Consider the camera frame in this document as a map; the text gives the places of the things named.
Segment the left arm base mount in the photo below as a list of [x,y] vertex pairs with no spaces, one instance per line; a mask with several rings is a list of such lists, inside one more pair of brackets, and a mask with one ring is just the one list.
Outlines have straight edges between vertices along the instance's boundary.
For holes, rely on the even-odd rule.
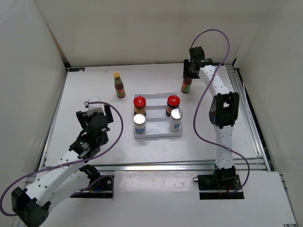
[[80,171],[87,175],[89,184],[86,188],[74,193],[71,198],[112,199],[114,197],[114,175],[101,175],[91,165],[81,167]]

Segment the red-lid sauce jar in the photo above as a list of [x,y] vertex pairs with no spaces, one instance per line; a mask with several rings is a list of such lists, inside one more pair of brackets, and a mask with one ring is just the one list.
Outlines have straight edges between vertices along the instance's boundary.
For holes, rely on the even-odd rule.
[[167,99],[166,115],[170,117],[173,109],[178,109],[180,98],[177,95],[170,95]]
[[146,99],[143,96],[137,96],[133,100],[134,115],[143,114],[146,115]]

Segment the yellow-cap sauce bottle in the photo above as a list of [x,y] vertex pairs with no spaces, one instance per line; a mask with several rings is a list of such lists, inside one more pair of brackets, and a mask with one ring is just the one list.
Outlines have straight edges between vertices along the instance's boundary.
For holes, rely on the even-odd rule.
[[114,79],[115,79],[115,90],[116,90],[116,95],[118,98],[124,98],[125,97],[125,89],[124,89],[124,84],[121,80],[120,73],[115,72],[114,74]]
[[188,93],[190,91],[191,84],[192,84],[192,79],[183,79],[181,92],[185,94]]

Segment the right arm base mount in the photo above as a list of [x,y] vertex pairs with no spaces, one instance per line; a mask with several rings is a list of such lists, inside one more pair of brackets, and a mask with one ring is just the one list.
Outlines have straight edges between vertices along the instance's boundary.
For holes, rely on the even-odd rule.
[[244,193],[238,174],[232,180],[217,182],[214,175],[197,175],[192,178],[198,183],[200,200],[243,200]]

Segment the silver-cap salt shaker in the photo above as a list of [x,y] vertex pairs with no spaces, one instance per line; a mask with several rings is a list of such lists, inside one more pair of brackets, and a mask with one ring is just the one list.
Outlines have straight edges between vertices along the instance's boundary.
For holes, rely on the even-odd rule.
[[134,130],[137,134],[144,134],[146,132],[146,118],[141,113],[134,116]]
[[170,113],[169,130],[176,132],[180,129],[183,112],[180,109],[173,109]]

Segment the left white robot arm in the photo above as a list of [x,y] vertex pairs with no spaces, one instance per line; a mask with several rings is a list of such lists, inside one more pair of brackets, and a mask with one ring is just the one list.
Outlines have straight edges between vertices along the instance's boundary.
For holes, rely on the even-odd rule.
[[40,170],[33,183],[11,193],[12,210],[27,227],[42,225],[59,203],[84,187],[95,189],[102,179],[88,162],[105,154],[100,149],[109,141],[114,107],[100,101],[88,101],[85,107],[87,111],[76,113],[82,131],[57,165]]

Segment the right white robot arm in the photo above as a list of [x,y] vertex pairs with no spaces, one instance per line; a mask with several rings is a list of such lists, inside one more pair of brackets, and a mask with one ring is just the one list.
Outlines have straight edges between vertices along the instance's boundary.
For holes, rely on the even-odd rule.
[[213,97],[209,119],[216,134],[216,159],[213,173],[213,185],[223,189],[236,177],[232,158],[232,131],[238,118],[239,94],[232,92],[216,72],[217,67],[211,59],[205,57],[201,46],[189,49],[189,60],[184,60],[184,79],[199,79],[209,86]]

